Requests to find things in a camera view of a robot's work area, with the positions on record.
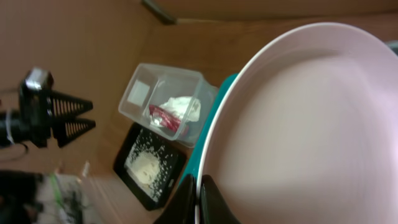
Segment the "white napkin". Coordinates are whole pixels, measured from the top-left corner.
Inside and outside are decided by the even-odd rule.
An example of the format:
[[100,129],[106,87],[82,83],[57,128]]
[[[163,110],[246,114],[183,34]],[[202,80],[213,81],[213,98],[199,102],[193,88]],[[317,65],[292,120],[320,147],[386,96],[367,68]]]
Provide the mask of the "white napkin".
[[186,118],[187,121],[197,122],[200,118],[200,100],[191,96],[169,98],[167,102],[159,105],[159,107],[171,112],[181,121]]

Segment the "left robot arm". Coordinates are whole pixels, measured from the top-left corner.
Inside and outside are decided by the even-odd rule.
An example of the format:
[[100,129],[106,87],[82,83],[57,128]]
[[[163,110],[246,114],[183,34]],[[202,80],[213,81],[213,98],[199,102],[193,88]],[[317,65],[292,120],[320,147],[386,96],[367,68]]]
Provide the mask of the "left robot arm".
[[80,117],[92,109],[91,101],[22,84],[19,109],[1,113],[1,146],[30,141],[43,148],[54,138],[58,147],[64,147],[96,127],[95,121]]

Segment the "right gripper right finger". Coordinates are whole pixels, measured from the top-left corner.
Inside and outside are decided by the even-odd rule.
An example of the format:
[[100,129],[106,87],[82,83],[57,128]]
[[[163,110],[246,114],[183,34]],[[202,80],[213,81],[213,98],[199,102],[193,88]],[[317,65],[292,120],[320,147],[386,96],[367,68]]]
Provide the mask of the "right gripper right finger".
[[240,224],[210,175],[203,175],[199,202],[200,223]]

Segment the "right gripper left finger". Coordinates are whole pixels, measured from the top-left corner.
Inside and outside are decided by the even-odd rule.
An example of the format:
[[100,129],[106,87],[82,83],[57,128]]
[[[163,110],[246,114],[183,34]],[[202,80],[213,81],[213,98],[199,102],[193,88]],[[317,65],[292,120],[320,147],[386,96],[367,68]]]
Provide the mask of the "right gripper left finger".
[[154,224],[194,224],[196,186],[194,176],[186,175]]

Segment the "white round plate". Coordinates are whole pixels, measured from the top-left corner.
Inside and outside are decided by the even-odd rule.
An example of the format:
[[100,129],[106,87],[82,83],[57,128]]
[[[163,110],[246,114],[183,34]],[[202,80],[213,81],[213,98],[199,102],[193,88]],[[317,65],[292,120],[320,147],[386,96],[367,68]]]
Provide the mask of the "white round plate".
[[396,223],[397,55],[347,24],[278,36],[223,98],[206,177],[241,223]]

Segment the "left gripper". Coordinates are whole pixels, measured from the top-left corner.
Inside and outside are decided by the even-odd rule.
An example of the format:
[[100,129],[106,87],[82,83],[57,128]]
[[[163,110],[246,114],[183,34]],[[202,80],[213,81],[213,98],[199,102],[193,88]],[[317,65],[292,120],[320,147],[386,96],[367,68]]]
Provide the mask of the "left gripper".
[[29,141],[38,148],[47,147],[51,137],[51,117],[71,119],[52,126],[58,147],[64,147],[96,127],[90,119],[76,118],[93,109],[93,103],[75,96],[51,90],[31,90],[24,82],[19,87],[21,120],[27,127]]

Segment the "white rice pile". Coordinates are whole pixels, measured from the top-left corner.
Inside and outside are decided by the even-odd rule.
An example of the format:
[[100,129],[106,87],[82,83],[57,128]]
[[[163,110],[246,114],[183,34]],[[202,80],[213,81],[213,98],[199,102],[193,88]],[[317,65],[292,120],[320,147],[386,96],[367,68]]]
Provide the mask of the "white rice pile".
[[175,150],[160,137],[142,129],[132,144],[124,168],[138,187],[158,202],[165,193],[176,158]]

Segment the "red snack wrapper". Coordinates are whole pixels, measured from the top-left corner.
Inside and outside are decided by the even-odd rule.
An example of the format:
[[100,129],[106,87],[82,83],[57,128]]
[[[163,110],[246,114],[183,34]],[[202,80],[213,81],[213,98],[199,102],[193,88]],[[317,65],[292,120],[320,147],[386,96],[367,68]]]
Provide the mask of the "red snack wrapper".
[[159,106],[149,105],[149,116],[151,125],[158,128],[167,128],[176,133],[180,127],[181,120]]

